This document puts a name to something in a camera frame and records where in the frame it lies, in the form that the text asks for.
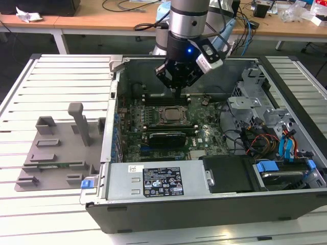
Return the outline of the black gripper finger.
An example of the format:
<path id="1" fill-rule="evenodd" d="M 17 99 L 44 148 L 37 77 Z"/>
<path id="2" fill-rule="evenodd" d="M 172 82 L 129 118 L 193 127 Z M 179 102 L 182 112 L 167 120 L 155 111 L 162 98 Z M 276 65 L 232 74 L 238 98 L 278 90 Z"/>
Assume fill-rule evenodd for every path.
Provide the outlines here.
<path id="1" fill-rule="evenodd" d="M 173 97 L 175 99 L 178 98 L 178 86 L 176 84 L 175 79 L 171 76 L 171 78 L 169 78 L 167 76 L 168 72 L 168 64 L 164 63 L 161 66 L 155 68 L 155 74 L 157 76 L 157 78 L 168 88 L 171 90 Z"/>
<path id="2" fill-rule="evenodd" d="M 183 71 L 179 77 L 178 98 L 180 98 L 181 90 L 185 87 L 191 87 L 203 75 L 200 68 Z"/>

